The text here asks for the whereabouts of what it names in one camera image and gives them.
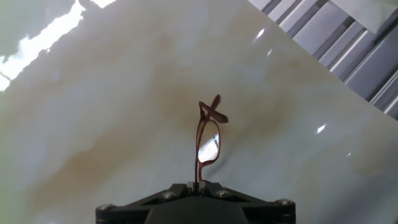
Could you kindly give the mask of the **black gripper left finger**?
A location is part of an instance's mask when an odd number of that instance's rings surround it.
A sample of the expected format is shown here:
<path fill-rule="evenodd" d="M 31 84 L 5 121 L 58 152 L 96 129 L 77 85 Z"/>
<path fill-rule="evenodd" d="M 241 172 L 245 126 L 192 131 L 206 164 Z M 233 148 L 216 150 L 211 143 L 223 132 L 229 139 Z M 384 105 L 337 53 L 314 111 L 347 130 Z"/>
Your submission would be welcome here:
<path fill-rule="evenodd" d="M 172 184 L 168 189 L 127 205 L 106 203 L 96 207 L 95 223 L 144 223 L 149 212 L 159 205 L 191 197 L 195 193 L 195 183 Z"/>

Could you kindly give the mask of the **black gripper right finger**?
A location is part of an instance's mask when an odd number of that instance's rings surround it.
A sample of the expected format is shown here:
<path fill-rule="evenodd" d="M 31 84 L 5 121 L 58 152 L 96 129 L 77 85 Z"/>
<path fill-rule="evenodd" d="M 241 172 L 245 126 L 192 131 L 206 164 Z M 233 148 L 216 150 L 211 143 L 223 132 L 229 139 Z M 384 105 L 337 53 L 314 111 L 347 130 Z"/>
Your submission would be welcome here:
<path fill-rule="evenodd" d="M 249 223 L 295 223 L 295 202 L 287 198 L 268 202 L 223 187 L 218 182 L 197 182 L 196 196 L 237 205 L 242 209 Z"/>

